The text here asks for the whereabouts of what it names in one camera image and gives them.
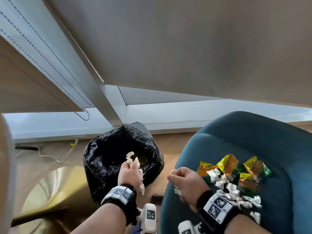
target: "white cable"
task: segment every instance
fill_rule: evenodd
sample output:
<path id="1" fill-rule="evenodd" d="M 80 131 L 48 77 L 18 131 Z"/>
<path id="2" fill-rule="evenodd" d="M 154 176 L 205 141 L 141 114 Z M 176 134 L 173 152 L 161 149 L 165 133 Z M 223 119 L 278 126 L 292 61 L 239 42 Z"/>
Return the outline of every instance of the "white cable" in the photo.
<path id="1" fill-rule="evenodd" d="M 39 156 L 41 156 L 41 157 L 52 157 L 52 158 L 54 158 L 54 160 L 55 161 L 57 161 L 58 163 L 62 163 L 62 162 L 64 162 L 65 160 L 66 160 L 66 158 L 68 157 L 68 155 L 70 154 L 70 152 L 73 150 L 73 148 L 75 147 L 75 146 L 73 146 L 71 149 L 70 149 L 70 151 L 68 152 L 68 154 L 66 155 L 66 157 L 62 160 L 62 161 L 60 161 L 60 160 L 58 160 L 56 157 L 54 157 L 54 156 L 51 156 L 51 155 L 42 155 L 40 152 L 41 152 L 41 149 L 39 148 L 39 147 L 37 147 L 37 146 L 33 146 L 33 147 L 36 147 L 36 148 L 38 148 L 38 155 Z M 22 152 L 24 152 L 25 151 L 25 149 L 24 150 L 22 150 L 21 152 L 19 152 L 15 157 L 17 157 L 18 155 L 20 155 Z"/>

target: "black trash bag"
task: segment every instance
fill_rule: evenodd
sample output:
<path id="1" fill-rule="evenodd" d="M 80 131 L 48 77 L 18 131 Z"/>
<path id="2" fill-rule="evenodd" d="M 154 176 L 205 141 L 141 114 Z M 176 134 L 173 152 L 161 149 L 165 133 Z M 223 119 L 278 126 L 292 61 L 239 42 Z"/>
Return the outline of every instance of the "black trash bag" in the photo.
<path id="1" fill-rule="evenodd" d="M 164 160 L 152 135 L 143 124 L 123 124 L 93 138 L 87 145 L 83 163 L 91 197 L 96 204 L 100 205 L 104 196 L 117 185 L 120 166 L 131 151 L 146 163 L 140 167 L 146 187 L 158 177 L 164 167 Z"/>

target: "hand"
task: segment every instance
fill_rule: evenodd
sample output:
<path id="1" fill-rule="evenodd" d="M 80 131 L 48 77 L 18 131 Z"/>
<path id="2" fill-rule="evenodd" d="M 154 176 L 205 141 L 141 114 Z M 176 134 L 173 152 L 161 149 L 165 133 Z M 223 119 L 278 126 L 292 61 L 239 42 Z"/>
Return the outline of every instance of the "hand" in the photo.
<path id="1" fill-rule="evenodd" d="M 138 170 L 139 166 L 135 162 L 132 162 L 130 166 L 127 162 L 124 162 L 119 171 L 118 185 L 130 184 L 138 194 L 141 185 L 141 175 Z"/>
<path id="2" fill-rule="evenodd" d="M 181 201 L 183 203 L 187 202 L 190 208 L 197 212 L 198 198 L 209 190 L 209 186 L 204 179 L 197 172 L 185 167 L 175 170 L 167 179 L 181 191 Z"/>

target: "teal chair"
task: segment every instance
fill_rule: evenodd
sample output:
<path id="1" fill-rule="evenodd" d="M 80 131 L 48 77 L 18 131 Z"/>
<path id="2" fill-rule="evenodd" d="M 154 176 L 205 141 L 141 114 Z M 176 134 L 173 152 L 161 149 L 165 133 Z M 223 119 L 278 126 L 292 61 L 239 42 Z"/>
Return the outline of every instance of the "teal chair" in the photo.
<path id="1" fill-rule="evenodd" d="M 312 233 L 312 134 L 247 112 L 232 112 L 209 123 L 186 144 L 175 169 L 194 171 L 199 161 L 216 164 L 227 154 L 244 162 L 261 159 L 273 175 L 261 185 L 261 226 L 274 234 Z M 200 222 L 168 184 L 160 214 L 160 233 L 178 233 L 184 220 Z"/>

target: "power cord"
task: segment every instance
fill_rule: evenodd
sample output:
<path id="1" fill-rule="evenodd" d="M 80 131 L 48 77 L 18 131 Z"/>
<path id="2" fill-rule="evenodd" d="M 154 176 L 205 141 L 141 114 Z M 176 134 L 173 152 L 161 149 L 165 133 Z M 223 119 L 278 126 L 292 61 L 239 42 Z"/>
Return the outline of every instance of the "power cord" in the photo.
<path id="1" fill-rule="evenodd" d="M 73 147 L 70 149 L 70 151 L 68 152 L 68 154 L 66 155 L 66 157 L 60 161 L 58 160 L 56 157 L 54 156 L 51 156 L 51 155 L 42 155 L 40 152 L 41 152 L 41 149 L 37 146 L 31 146 L 31 147 L 28 147 L 28 146 L 15 146 L 15 149 L 23 149 L 21 152 L 19 152 L 15 157 L 18 157 L 22 152 L 24 152 L 25 150 L 37 150 L 38 151 L 38 155 L 41 156 L 41 157 L 52 157 L 54 158 L 55 161 L 57 161 L 58 163 L 62 163 L 66 160 L 66 158 L 68 157 L 68 155 L 70 154 L 70 152 L 73 150 L 73 148 L 76 146 L 76 144 L 78 143 L 79 139 L 76 139 L 75 140 L 75 144 L 71 144 Z"/>

